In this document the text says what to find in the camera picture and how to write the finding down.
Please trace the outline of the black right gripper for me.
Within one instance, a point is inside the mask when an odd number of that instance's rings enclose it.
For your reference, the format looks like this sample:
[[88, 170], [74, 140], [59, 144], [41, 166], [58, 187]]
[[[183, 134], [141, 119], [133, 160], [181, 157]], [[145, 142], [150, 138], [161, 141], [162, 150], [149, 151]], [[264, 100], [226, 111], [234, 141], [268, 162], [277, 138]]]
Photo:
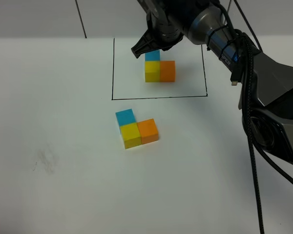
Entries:
[[131, 48], [135, 58], [167, 51], [188, 35], [195, 18], [210, 6], [209, 0], [140, 0], [146, 13], [147, 30]]

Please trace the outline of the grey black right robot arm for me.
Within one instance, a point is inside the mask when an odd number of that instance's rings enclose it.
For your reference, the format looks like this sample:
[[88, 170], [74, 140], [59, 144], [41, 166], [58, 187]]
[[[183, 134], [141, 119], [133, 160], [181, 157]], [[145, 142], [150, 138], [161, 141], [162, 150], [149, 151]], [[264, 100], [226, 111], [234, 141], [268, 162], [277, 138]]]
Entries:
[[135, 57], [167, 51], [187, 38], [206, 45], [242, 84], [239, 109], [243, 128], [254, 145], [293, 165], [293, 67], [280, 64], [250, 38], [234, 29], [217, 0], [141, 0], [147, 31], [132, 52]]

